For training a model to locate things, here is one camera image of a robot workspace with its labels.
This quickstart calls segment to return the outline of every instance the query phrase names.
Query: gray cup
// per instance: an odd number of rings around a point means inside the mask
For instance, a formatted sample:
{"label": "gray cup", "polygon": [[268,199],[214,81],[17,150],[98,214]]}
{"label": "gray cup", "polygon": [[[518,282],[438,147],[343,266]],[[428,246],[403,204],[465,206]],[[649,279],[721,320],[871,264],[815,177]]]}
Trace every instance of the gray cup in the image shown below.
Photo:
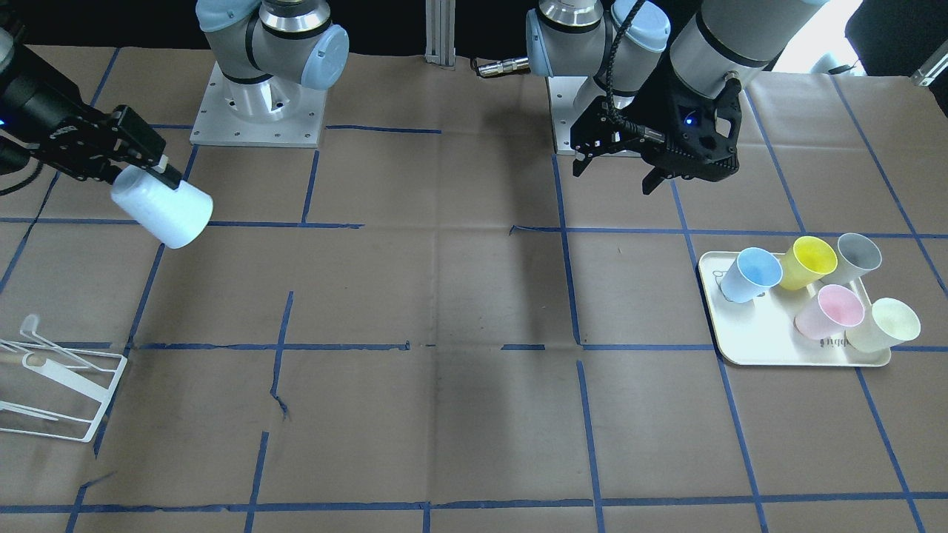
{"label": "gray cup", "polygon": [[861,278],[883,263],[879,247],[859,233],[844,233],[836,241],[839,264],[832,273],[823,277],[827,285],[846,285]]}

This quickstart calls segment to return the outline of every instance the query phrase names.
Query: metal post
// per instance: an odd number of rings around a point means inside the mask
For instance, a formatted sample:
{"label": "metal post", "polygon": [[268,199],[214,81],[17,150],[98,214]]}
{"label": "metal post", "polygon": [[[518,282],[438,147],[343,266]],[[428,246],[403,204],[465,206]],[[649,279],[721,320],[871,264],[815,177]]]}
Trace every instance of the metal post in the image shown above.
{"label": "metal post", "polygon": [[454,2],[455,0],[426,0],[425,16],[428,47],[425,60],[429,63],[454,68]]}
{"label": "metal post", "polygon": [[912,74],[912,83],[923,87],[928,86],[945,67],[948,67],[948,41],[942,43],[939,49],[932,54],[932,57],[921,64],[915,74]]}

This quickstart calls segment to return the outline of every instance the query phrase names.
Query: white tray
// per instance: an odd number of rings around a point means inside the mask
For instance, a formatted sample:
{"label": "white tray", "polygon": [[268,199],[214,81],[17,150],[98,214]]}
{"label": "white tray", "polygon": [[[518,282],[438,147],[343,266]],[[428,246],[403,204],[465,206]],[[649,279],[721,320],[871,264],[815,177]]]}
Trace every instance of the white tray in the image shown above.
{"label": "white tray", "polygon": [[[783,254],[775,253],[779,258]],[[892,351],[886,348],[864,354],[848,344],[841,333],[810,340],[793,326],[793,317],[823,286],[821,282],[790,291],[776,286],[748,303],[728,302],[720,280],[737,259],[735,251],[709,251],[698,261],[698,272],[711,315],[711,325],[722,355],[735,364],[799,366],[886,365]],[[866,308],[869,297],[862,280],[847,285]]]}

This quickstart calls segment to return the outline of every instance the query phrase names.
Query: blue cup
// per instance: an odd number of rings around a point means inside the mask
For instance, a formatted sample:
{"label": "blue cup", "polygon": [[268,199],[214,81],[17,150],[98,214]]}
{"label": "blue cup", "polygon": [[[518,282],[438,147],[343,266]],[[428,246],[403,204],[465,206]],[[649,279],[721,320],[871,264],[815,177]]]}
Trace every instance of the blue cup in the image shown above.
{"label": "blue cup", "polygon": [[783,268],[771,252],[761,248],[746,248],[724,274],[720,291],[730,302],[746,303],[780,283],[781,279]]}

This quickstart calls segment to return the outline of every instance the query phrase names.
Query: plastic cup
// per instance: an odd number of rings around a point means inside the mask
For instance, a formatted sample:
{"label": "plastic cup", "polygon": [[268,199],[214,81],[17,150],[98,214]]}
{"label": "plastic cup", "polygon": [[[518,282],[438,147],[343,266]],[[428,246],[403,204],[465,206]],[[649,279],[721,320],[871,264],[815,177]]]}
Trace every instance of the plastic cup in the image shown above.
{"label": "plastic cup", "polygon": [[836,269],[836,252],[823,239],[809,235],[793,241],[793,246],[780,258],[783,280],[780,286],[799,290]]}
{"label": "plastic cup", "polygon": [[783,268],[771,252],[746,248],[724,274],[720,291],[729,302],[750,302],[761,292],[780,283],[782,277]]}
{"label": "plastic cup", "polygon": [[187,181],[173,190],[133,166],[116,177],[112,201],[168,248],[181,248],[194,240],[214,207],[210,196]]}
{"label": "plastic cup", "polygon": [[911,307],[894,298],[880,298],[863,323],[846,332],[846,339],[853,348],[869,354],[915,340],[920,333],[919,316]]}
{"label": "plastic cup", "polygon": [[836,241],[839,265],[823,277],[826,284],[845,285],[863,277],[883,263],[883,255],[868,237],[859,233],[844,233]]}
{"label": "plastic cup", "polygon": [[826,285],[796,314],[793,325],[804,337],[820,340],[859,325],[865,315],[856,293],[841,285]]}

